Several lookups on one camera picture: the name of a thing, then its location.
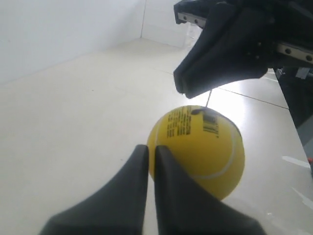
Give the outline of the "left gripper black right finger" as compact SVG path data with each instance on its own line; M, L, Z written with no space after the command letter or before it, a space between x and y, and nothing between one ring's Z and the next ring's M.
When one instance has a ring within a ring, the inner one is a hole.
M161 235L264 235L260 223L197 184L166 146L155 151L155 201Z

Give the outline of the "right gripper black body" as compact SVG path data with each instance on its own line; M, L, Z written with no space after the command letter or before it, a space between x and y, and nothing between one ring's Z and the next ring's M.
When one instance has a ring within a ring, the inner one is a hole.
M183 66L226 60L268 67L313 65L310 0L181 0L174 15L177 24L202 30Z

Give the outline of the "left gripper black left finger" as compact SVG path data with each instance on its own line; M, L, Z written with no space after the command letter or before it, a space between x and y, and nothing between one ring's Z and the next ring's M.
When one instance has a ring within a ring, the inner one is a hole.
M51 217L42 235L140 235L148 188L149 151L137 145L123 167L95 194Z

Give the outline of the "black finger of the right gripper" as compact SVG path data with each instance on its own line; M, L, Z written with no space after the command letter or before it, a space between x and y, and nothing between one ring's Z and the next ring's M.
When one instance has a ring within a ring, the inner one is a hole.
M196 97L238 80L260 78L267 71L264 53L257 46L268 20L251 8L213 7L182 73L183 93Z
M179 93L204 93L242 80L237 22L242 10L233 4L215 4L202 32L174 71Z

